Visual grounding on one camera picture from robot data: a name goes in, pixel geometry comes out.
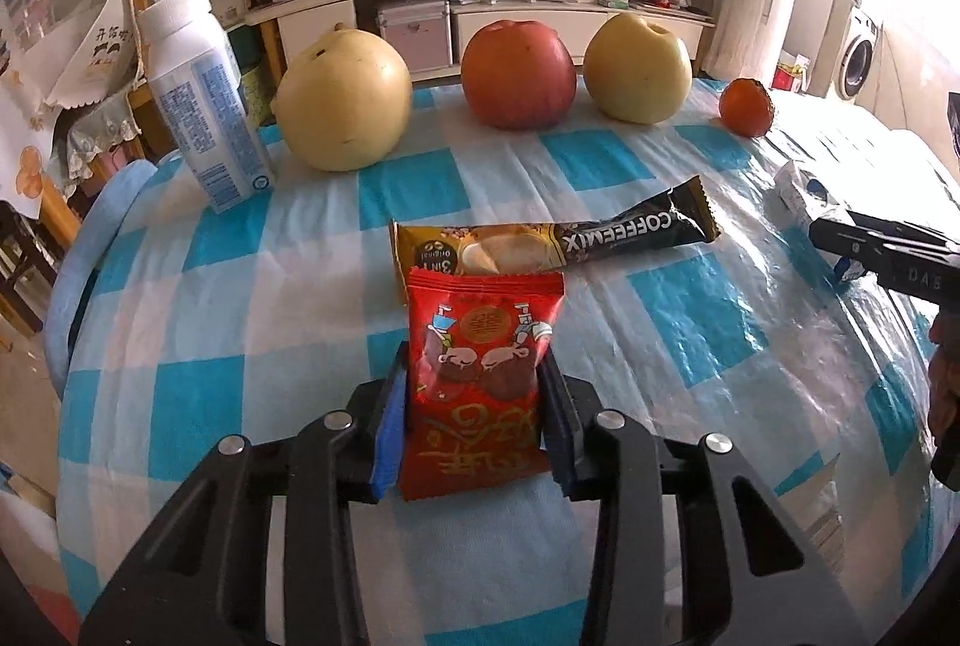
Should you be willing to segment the small yellow pear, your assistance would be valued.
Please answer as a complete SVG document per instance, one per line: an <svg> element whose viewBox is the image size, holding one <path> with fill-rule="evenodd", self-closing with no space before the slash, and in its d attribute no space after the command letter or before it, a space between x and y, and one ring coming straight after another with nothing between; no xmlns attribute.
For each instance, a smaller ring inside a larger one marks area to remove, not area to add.
<svg viewBox="0 0 960 646"><path fill-rule="evenodd" d="M683 41L628 13L615 14L590 39L583 77L602 113L641 126L672 118L693 79Z"/></svg>

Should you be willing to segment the white yogurt bottle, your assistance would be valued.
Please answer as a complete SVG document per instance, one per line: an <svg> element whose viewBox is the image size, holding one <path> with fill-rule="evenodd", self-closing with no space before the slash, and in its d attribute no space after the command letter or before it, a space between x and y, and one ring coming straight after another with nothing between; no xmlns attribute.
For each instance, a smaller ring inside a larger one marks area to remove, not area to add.
<svg viewBox="0 0 960 646"><path fill-rule="evenodd" d="M242 77L210 0L164 0L148 84L185 163L223 212L270 190L274 172L247 114Z"/></svg>

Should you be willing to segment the blue checkered tablecloth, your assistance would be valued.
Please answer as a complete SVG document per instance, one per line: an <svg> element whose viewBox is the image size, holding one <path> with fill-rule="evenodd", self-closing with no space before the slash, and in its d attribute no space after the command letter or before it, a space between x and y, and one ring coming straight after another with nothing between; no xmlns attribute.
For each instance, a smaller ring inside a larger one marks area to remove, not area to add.
<svg viewBox="0 0 960 646"><path fill-rule="evenodd" d="M946 232L957 185L864 110L780 95L770 134L742 141L716 123L718 94L697 82L649 130L579 98L555 130L508 134L459 89L425 89L397 151L361 172L313 172L268 133L275 185L226 212L163 160L104 258L65 383L57 527L76 607L215 441L290 437L386 375L407 334L392 222L604 219L699 176L718 240L574 268L556 359L659 435L724 433L775 492L830 474L839 579L883 632L958 521L929 475L932 313L872 279L833 286L775 176L800 162L853 209Z"/></svg>

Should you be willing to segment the white TV cabinet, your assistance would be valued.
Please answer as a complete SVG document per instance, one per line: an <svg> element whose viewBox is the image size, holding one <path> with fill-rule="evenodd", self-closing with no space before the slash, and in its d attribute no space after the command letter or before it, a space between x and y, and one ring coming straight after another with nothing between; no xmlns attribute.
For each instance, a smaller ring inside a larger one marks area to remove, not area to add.
<svg viewBox="0 0 960 646"><path fill-rule="evenodd" d="M416 0L291 0L252 9L245 24L256 27L267 52L268 68L281 77L291 59L334 29L377 29L377 9L386 2L410 4ZM563 40L574 63L583 61L590 39L611 17L635 13L679 37L688 58L697 63L704 39L715 21L683 9L661 8L646 0L473 0L448 4L451 32L449 64L434 70L416 70L413 79L449 79L459 74L460 58L467 43L480 29L497 20L537 20L551 27Z"/></svg>

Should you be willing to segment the coffeemix sachet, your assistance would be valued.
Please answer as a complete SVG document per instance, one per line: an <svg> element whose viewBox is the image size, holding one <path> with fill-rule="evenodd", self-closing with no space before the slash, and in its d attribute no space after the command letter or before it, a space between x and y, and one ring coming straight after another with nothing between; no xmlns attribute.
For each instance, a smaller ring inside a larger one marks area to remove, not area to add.
<svg viewBox="0 0 960 646"><path fill-rule="evenodd" d="M721 235L699 176L601 220L483 226L389 227L395 279L407 290L412 269L444 275L521 275L559 271L620 253L713 243Z"/></svg>

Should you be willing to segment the large yellow pear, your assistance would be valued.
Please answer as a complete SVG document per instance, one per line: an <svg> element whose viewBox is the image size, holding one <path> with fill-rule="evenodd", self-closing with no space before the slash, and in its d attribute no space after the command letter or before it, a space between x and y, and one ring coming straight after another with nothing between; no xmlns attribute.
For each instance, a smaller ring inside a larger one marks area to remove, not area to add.
<svg viewBox="0 0 960 646"><path fill-rule="evenodd" d="M404 136L413 87L404 58L377 35L337 29L288 64L272 102L291 154L323 172L381 162Z"/></svg>

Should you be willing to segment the orange tangerine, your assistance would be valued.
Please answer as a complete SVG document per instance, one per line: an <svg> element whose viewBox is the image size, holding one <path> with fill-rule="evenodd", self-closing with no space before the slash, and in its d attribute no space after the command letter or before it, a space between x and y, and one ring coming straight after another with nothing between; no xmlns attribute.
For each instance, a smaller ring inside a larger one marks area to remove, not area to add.
<svg viewBox="0 0 960 646"><path fill-rule="evenodd" d="M719 119L731 133L755 139L773 126L775 105L759 80L737 77L722 91Z"/></svg>

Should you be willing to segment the red apple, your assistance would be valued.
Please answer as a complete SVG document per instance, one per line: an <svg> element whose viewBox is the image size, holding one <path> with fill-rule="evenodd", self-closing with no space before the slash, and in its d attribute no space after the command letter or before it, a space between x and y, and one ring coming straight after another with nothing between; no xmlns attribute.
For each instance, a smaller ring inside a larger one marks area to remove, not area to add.
<svg viewBox="0 0 960 646"><path fill-rule="evenodd" d="M537 20L497 20L467 43L460 60L467 105L485 126L550 130L573 105L576 71L560 36Z"/></svg>

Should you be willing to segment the red snack packet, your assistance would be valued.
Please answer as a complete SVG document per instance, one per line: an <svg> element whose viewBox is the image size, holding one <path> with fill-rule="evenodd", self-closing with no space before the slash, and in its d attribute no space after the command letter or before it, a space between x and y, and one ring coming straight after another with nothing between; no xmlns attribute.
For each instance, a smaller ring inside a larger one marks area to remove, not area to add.
<svg viewBox="0 0 960 646"><path fill-rule="evenodd" d="M563 300L560 272L409 270L404 500L500 487L548 469L537 366Z"/></svg>

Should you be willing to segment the white mesh food cover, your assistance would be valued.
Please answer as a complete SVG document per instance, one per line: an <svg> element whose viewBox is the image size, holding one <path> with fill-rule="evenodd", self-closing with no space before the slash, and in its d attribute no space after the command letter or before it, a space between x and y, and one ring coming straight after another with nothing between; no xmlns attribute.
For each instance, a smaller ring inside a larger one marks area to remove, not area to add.
<svg viewBox="0 0 960 646"><path fill-rule="evenodd" d="M79 109L121 87L132 64L127 0L2 0L14 69L44 102Z"/></svg>

